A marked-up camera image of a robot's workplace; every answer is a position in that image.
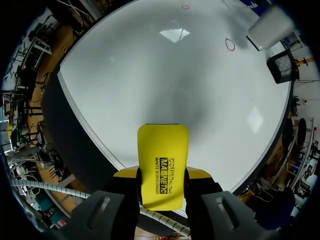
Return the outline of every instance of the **wire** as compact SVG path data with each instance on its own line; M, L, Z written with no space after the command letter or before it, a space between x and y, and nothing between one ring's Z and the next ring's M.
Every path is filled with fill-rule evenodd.
M32 102L32 103L37 103L37 102L39 102L39 101L41 101L42 100L42 98L40 98L39 100L37 100L37 101L31 101L31 100L29 100L29 102Z
M64 4L64 5L67 5L68 7L73 8L74 10L78 10L79 12L82 12L83 14L89 15L89 13L87 13L87 12L85 12L85 11L82 11L82 10L80 10L79 8L77 8L77 7L73 6L73 5L69 5L68 3L65 3L65 2L60 1L60 0L56 0L56 1L59 2L59 3L62 3L62 4Z
M303 84L309 84L309 83L313 83L313 82L317 82L317 81L318 80L311 80L311 81L305 81L305 82L302 82L302 83L299 81L300 85L294 86L294 89L299 87L299 86L301 86L301 85L303 85Z
M168 228L171 228L172 230L175 230L177 233L182 234L184 237L191 239L190 236L190 228L180 224L177 221L174 221L158 212L151 211L148 209L145 209L143 207L140 207L140 214L148 216L149 218L152 218L159 223L162 223L163 225L166 225Z
M36 182L38 183L38 180L36 179L36 177L34 177L34 176L32 176L32 175L24 175L23 176L24 178L26 178L26 177L31 177L31 178L34 178L35 180L36 180ZM37 196L38 194L40 193L40 187L38 188L38 192L37 193L34 193L33 194L33 196L35 197L35 196Z
M68 0L70 6L73 8L73 10L81 17L80 13L77 11L77 9L71 4L70 0Z
M80 198L87 199L91 196L91 194L77 191L69 188L65 188L62 186L52 185L48 183L38 182L38 181L29 181L29 180L18 180L16 178L11 179L11 186L12 187L34 187L34 188L40 188L40 189L47 189L50 191L55 191L67 195L72 195ZM152 218L159 223L162 223L163 225L166 225L168 228L171 228L175 230L177 233L182 234L183 236L187 237L188 239L191 239L191 233L190 228L180 224L177 221L174 221L158 212L151 211L148 209L145 209L143 207L140 207L140 214L148 216L149 218Z
M34 188L40 188L40 189L47 189L50 191L55 191L63 194L68 194L80 198L87 199L91 196L91 194L84 193L82 191L77 191L69 188L65 188L62 186L52 185L48 183L43 182L37 182L37 181L29 181L29 180L19 180L19 179L11 179L11 186L13 187L34 187Z
M153 238L153 239L155 239L156 238L156 236L140 236L140 235L137 235L137 236L134 236L135 238L136 237L141 237L141 238Z

